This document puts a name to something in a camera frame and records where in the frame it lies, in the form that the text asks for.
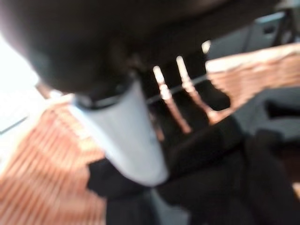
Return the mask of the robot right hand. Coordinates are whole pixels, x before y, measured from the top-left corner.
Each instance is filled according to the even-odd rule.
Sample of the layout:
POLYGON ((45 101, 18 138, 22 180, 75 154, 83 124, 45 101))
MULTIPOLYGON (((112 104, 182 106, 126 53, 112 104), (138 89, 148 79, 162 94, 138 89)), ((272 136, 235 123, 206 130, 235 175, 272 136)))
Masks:
POLYGON ((126 178, 168 178, 142 94, 142 72, 199 51, 263 16, 275 0, 3 0, 4 39, 50 87, 126 178))

